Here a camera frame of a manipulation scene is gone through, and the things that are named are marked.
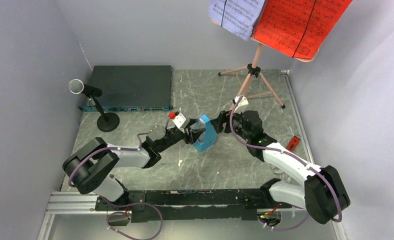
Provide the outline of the black microphone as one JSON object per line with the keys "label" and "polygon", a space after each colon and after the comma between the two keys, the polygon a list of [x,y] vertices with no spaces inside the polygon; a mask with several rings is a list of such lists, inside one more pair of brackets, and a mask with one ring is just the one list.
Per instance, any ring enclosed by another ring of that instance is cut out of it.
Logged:
{"label": "black microphone", "polygon": [[102,96],[103,92],[101,89],[85,84],[80,79],[72,79],[69,81],[68,89],[72,94],[85,95],[88,98],[88,105],[90,107],[95,107],[95,109],[100,113],[100,117],[96,122],[96,126],[100,131],[105,133],[111,132],[119,126],[119,116],[113,112],[105,113],[103,107],[96,99]]}

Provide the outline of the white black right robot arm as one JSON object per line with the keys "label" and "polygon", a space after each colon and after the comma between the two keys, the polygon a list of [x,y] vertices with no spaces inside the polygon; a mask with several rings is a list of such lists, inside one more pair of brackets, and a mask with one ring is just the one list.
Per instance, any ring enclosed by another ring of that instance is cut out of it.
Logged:
{"label": "white black right robot arm", "polygon": [[296,181],[296,184],[290,184],[273,178],[264,183],[260,187],[260,200],[265,207],[286,203],[306,210],[320,224],[342,221],[343,210],[351,201],[333,166],[321,167],[287,150],[265,133],[257,111],[221,111],[211,123],[217,133],[233,134],[253,157],[282,170]]}

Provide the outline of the blue metronome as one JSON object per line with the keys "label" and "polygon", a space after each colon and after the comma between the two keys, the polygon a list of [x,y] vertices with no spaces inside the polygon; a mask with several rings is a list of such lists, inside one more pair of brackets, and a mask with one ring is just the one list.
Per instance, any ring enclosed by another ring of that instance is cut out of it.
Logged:
{"label": "blue metronome", "polygon": [[196,122],[191,126],[192,130],[204,129],[204,132],[199,138],[192,144],[198,152],[204,152],[210,148],[217,141],[217,133],[211,120],[206,114],[202,114],[198,117]]}

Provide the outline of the pink tripod music stand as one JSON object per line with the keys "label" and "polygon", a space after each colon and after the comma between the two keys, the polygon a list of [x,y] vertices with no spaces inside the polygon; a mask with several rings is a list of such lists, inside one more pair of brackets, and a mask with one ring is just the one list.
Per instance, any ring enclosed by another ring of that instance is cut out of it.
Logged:
{"label": "pink tripod music stand", "polygon": [[[237,73],[240,71],[247,70],[247,76],[246,76],[244,82],[240,83],[241,88],[238,91],[237,95],[244,95],[249,100],[249,99],[256,99],[256,98],[265,98],[269,94],[272,94],[275,97],[275,99],[277,100],[277,102],[279,103],[279,105],[281,106],[281,108],[285,109],[286,108],[285,104],[282,102],[280,97],[277,95],[277,93],[275,92],[273,87],[270,85],[270,83],[268,82],[266,77],[261,73],[262,70],[258,66],[261,54],[263,52],[263,48],[268,47],[268,45],[262,43],[259,40],[256,40],[253,36],[250,39],[252,41],[255,41],[258,43],[257,50],[255,52],[253,61],[251,63],[249,63],[248,65],[240,67],[240,68],[235,68],[235,69],[230,69],[230,70],[219,72],[218,75],[224,76],[224,75],[227,75],[230,73]],[[260,94],[255,94],[255,95],[248,95],[252,80],[257,79],[258,77],[261,77],[262,81],[268,87],[269,91],[264,92],[264,93],[260,93]]]}

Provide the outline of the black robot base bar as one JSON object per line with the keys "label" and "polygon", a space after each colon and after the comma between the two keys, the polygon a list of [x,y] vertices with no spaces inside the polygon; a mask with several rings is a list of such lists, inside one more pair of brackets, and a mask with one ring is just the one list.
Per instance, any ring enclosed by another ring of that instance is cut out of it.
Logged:
{"label": "black robot base bar", "polygon": [[241,219],[256,220],[258,215],[276,208],[290,209],[288,203],[275,202],[259,188],[204,190],[131,190],[126,201],[108,204],[102,197],[95,202],[98,212],[131,211],[132,223],[163,218],[172,220]]}

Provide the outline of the clear plastic metronome cover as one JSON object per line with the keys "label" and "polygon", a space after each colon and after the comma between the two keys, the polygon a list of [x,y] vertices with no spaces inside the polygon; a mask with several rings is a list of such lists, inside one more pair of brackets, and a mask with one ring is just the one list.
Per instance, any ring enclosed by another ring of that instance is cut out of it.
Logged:
{"label": "clear plastic metronome cover", "polygon": [[205,143],[206,140],[206,116],[200,115],[195,123],[190,127],[191,129],[191,138],[193,140],[193,145],[201,146]]}

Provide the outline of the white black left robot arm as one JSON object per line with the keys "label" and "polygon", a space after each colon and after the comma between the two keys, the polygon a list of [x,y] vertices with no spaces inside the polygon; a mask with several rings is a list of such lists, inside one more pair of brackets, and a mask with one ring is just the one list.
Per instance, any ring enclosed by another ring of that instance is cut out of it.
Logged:
{"label": "white black left robot arm", "polygon": [[151,168],[161,159],[161,152],[179,141],[193,144],[203,133],[203,128],[180,130],[155,126],[143,133],[145,140],[140,139],[135,148],[109,144],[101,137],[95,137],[69,157],[62,168],[70,187],[83,195],[100,195],[114,209],[122,210],[129,203],[129,193],[118,179],[109,176],[113,169]]}

